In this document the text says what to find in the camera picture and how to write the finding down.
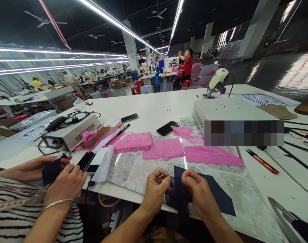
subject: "striped shirt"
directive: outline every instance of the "striped shirt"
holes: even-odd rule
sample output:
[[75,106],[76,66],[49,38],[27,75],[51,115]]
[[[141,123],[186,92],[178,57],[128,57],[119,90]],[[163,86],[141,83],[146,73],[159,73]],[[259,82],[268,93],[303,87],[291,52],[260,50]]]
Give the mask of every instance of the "striped shirt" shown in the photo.
[[[13,187],[23,190],[41,190],[39,186],[25,184],[2,177],[0,177],[0,182],[4,186],[9,186],[6,188],[0,187],[0,203],[30,197],[29,192],[21,192]],[[0,243],[23,242],[30,229],[37,221],[42,209],[43,202],[36,202],[0,212]],[[83,224],[77,205],[73,205],[67,214],[61,228],[59,229],[56,242],[83,242]]]

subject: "red scissors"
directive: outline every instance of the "red scissors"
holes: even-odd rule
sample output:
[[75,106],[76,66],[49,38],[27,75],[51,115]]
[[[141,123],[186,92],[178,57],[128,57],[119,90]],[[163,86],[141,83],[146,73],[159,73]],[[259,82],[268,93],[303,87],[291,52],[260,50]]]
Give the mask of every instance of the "red scissors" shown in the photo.
[[277,169],[275,169],[273,166],[271,166],[269,163],[267,163],[264,159],[260,158],[252,150],[246,149],[246,152],[248,152],[257,162],[259,162],[261,165],[263,165],[265,168],[267,168],[268,171],[272,172],[273,174],[279,174],[280,173]]

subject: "red shirt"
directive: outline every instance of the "red shirt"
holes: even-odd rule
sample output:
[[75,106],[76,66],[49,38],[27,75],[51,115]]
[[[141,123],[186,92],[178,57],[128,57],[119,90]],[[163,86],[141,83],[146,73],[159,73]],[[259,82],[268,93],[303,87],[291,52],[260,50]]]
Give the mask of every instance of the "red shirt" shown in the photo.
[[191,69],[192,69],[192,62],[193,62],[193,58],[192,56],[187,56],[188,58],[188,61],[184,62],[183,64],[183,73],[182,73],[182,76],[187,76],[187,75],[191,75]]

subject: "pen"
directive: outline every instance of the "pen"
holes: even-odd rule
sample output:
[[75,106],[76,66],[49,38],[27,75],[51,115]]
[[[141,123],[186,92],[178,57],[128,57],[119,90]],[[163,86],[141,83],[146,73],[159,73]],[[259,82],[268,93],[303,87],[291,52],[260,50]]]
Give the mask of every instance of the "pen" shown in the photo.
[[127,126],[125,126],[125,127],[117,134],[117,136],[120,135],[123,131],[125,131],[129,126],[130,126],[130,124],[128,124]]

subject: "gray floor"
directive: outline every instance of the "gray floor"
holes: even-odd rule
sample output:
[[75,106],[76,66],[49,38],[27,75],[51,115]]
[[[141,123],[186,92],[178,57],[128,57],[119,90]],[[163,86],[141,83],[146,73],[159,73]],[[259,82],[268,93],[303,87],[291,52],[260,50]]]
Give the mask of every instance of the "gray floor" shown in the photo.
[[[235,77],[235,84],[248,84],[284,97],[302,101],[308,96],[308,52],[296,52],[262,58],[255,62],[232,64],[219,61]],[[232,84],[231,77],[225,85]],[[112,96],[131,95],[127,87],[112,91]]]

